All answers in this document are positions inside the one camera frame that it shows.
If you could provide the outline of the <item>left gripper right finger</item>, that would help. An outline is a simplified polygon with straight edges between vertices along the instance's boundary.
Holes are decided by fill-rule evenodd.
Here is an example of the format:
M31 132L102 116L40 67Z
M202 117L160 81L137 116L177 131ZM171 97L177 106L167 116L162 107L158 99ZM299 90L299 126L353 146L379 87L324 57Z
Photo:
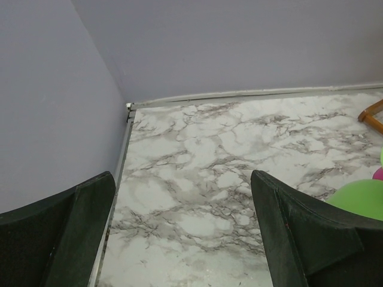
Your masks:
M382 221L255 170L251 191L273 286L382 286Z

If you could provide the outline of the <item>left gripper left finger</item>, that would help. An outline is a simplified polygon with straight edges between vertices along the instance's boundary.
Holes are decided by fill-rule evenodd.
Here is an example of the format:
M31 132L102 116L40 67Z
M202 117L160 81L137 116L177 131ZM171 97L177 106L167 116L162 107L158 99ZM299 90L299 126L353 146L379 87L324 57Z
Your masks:
M1 214L1 286L87 286L115 196L110 172Z

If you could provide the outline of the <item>green plastic wine glass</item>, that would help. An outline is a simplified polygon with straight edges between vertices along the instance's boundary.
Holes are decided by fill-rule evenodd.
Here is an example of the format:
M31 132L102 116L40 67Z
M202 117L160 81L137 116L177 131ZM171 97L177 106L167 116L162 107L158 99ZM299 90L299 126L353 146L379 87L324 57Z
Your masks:
M326 203L382 221L382 181L371 178L350 182L331 195Z

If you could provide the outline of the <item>pink plastic wine glass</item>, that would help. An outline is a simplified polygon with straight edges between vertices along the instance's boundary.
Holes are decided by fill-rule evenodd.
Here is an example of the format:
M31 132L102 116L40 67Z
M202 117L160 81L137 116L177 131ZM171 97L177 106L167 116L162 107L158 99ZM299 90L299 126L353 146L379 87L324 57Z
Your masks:
M372 176L372 179L383 181L383 168L378 168Z

